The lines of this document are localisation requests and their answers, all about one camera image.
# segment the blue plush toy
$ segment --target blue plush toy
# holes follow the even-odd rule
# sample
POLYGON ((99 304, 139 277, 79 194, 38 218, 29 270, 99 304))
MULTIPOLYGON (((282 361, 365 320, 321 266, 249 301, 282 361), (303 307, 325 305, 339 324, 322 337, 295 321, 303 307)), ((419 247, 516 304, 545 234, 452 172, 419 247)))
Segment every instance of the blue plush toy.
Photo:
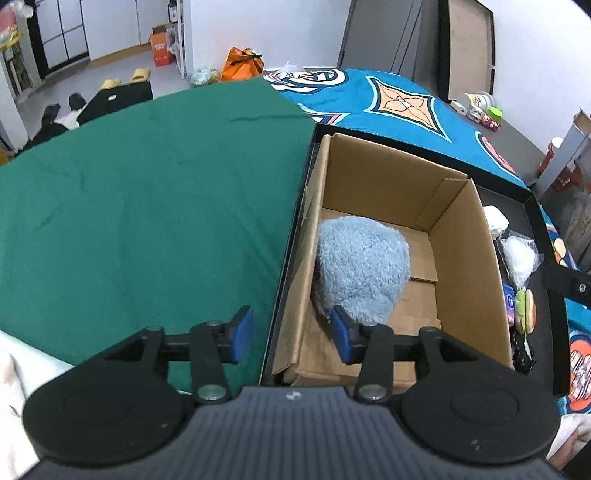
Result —
POLYGON ((410 279, 408 244, 395 228, 344 216, 320 224, 313 300, 328 317, 341 305, 355 321, 386 323, 410 279))

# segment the white cabinet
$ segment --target white cabinet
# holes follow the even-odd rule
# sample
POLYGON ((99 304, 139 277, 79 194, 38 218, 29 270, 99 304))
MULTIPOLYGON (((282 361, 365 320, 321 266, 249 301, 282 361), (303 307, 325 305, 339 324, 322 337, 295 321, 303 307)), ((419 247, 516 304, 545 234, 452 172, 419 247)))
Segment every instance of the white cabinet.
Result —
POLYGON ((137 0, 139 40, 148 43, 152 29, 168 22, 167 0, 137 0))
POLYGON ((90 59, 139 45, 135 0, 82 0, 90 59))

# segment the white door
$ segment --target white door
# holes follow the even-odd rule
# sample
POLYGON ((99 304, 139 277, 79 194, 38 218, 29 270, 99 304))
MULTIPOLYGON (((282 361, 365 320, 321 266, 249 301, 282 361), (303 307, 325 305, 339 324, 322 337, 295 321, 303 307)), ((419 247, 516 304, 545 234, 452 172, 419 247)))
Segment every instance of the white door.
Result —
POLYGON ((35 12, 50 70, 88 52, 80 0, 37 0, 35 12))
POLYGON ((150 41, 152 29, 168 22, 167 0, 137 0, 139 39, 142 43, 150 41))
POLYGON ((139 45, 135 0, 82 0, 90 59, 139 45))

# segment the black circular mount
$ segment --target black circular mount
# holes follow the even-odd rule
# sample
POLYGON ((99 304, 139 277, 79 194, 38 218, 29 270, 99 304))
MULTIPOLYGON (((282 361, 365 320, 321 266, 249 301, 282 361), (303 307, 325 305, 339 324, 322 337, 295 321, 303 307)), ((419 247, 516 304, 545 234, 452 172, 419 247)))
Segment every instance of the black circular mount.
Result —
POLYGON ((68 465, 129 462, 168 443, 184 419, 179 393, 138 364, 81 365, 37 390, 22 420, 40 457, 68 465))
POLYGON ((481 362, 450 363, 417 382, 402 400, 402 419, 437 454, 483 465, 545 455, 560 425, 541 387, 481 362))

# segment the white floor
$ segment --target white floor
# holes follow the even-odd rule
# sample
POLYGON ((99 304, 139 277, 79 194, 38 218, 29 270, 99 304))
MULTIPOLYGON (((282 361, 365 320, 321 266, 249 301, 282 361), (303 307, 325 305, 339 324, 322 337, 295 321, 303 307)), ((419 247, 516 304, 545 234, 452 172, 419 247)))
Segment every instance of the white floor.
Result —
POLYGON ((155 67, 150 51, 94 69, 87 64, 80 72, 59 81, 49 77, 45 85, 17 105, 29 137, 33 137, 41 128, 41 116, 47 105, 59 103, 61 110, 57 117, 65 116, 70 113, 68 98, 72 93, 80 93, 89 102, 106 79, 119 78, 121 83, 128 83, 134 70, 141 67, 149 67, 151 70, 150 83, 154 98, 189 88, 175 63, 155 67))

